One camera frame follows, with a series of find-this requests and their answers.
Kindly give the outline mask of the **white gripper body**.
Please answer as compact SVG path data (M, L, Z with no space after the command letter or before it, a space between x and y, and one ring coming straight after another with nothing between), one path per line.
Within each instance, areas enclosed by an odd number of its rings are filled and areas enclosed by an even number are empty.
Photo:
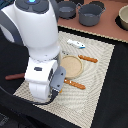
M25 80L35 104L49 104L61 91L66 70L56 60L39 62L32 58L28 60Z

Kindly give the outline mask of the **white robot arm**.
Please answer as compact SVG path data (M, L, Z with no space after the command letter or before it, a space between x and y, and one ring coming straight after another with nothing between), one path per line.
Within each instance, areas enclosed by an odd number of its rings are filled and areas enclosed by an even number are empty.
M66 75L66 70L60 66L58 18L55 0L15 0L0 10L4 36L28 49L24 78L36 105L51 103L61 91Z

